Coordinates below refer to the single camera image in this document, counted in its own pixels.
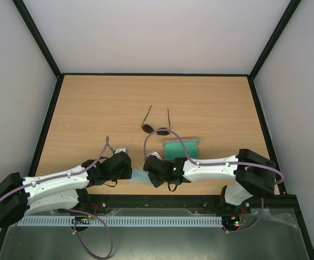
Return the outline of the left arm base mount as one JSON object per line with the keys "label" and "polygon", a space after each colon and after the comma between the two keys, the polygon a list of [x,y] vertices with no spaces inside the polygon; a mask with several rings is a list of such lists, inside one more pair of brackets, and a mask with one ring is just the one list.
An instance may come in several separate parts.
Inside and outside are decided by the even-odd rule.
{"label": "left arm base mount", "polygon": [[107,196],[101,194],[75,193],[64,197],[62,203],[55,209],[58,213],[71,213],[70,210],[78,210],[94,215],[105,213],[107,208]]}

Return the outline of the grey glasses case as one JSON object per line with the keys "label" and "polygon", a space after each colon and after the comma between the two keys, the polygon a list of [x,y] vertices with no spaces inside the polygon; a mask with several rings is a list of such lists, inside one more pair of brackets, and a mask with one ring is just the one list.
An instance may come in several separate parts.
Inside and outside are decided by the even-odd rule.
{"label": "grey glasses case", "polygon": [[[198,138],[182,138],[181,139],[186,151],[191,158],[199,157]],[[176,158],[186,157],[186,153],[179,139],[168,139],[164,142],[164,155],[166,160],[174,160]]]}

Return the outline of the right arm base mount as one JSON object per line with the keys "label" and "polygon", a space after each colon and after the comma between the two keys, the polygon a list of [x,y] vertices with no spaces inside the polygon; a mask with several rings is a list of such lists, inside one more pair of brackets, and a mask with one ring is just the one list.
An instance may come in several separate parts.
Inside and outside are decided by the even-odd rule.
{"label": "right arm base mount", "polygon": [[221,196],[203,196],[202,204],[204,212],[213,213],[219,216],[239,215],[242,213],[251,213],[251,208],[247,207],[245,202],[239,206],[228,204]]}

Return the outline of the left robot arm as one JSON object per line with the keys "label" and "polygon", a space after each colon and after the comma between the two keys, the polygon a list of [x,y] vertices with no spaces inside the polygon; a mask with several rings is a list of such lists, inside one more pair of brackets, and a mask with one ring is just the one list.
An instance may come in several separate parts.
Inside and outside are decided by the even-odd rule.
{"label": "left robot arm", "polygon": [[132,162],[125,152],[115,153],[103,162],[87,160],[69,170],[41,177],[12,173],[0,182],[0,228],[44,211],[84,210],[89,203],[87,188],[131,176]]}

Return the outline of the light blue cleaning cloth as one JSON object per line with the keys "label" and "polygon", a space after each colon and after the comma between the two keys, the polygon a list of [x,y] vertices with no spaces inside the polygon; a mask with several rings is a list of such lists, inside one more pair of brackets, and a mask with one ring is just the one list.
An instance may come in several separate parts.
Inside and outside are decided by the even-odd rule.
{"label": "light blue cleaning cloth", "polygon": [[151,183],[148,176],[148,172],[141,169],[132,169],[132,176],[128,181],[132,183],[144,183],[144,184]]}

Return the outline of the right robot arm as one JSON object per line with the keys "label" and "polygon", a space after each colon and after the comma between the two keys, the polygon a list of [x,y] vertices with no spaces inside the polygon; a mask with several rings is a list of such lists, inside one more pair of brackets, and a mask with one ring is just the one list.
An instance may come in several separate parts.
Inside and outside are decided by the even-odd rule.
{"label": "right robot arm", "polygon": [[223,188],[220,198],[220,207],[226,212],[232,212],[251,197],[274,196],[275,169],[273,161],[249,149],[220,159],[162,160],[151,154],[143,166],[154,187],[164,183],[179,186],[200,180],[233,180],[233,184]]}

